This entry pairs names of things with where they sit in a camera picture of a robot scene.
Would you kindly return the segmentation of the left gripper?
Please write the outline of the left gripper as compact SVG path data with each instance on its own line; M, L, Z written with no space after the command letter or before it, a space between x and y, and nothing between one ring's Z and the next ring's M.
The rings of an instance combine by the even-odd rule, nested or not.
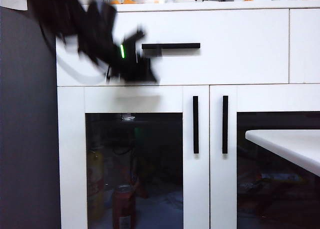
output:
M151 62L148 57L138 57L137 60L122 58L110 66L109 77L121 78L127 83L157 83Z

